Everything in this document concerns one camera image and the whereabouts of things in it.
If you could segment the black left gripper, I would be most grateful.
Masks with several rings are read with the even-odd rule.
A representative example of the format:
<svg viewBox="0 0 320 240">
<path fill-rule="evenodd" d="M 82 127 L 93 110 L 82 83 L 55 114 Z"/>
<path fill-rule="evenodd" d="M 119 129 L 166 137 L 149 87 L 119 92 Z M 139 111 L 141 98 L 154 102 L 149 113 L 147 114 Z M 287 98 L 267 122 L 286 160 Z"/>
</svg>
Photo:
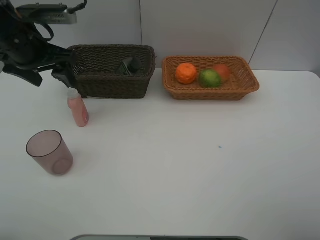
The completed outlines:
<svg viewBox="0 0 320 240">
<path fill-rule="evenodd" d="M 75 7 L 69 13 L 76 13 Z M 24 20 L 11 1 L 0 2 L 0 60 L 2 71 L 40 87 L 43 78 L 33 70 L 55 65 L 51 75 L 67 88 L 75 88 L 76 80 L 70 62 L 70 50 L 53 45 L 55 34 L 51 24 Z"/>
</svg>

